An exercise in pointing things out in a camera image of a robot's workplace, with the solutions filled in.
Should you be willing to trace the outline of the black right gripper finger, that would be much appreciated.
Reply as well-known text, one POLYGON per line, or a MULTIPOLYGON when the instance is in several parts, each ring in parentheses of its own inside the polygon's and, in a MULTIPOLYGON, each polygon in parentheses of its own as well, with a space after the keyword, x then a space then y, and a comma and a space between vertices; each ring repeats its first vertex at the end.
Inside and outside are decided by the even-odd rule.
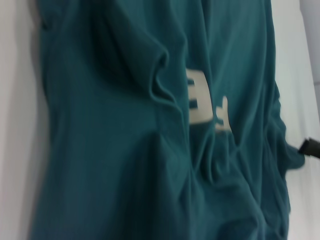
POLYGON ((320 159, 320 142, 312 138, 305 139, 298 153, 320 159))

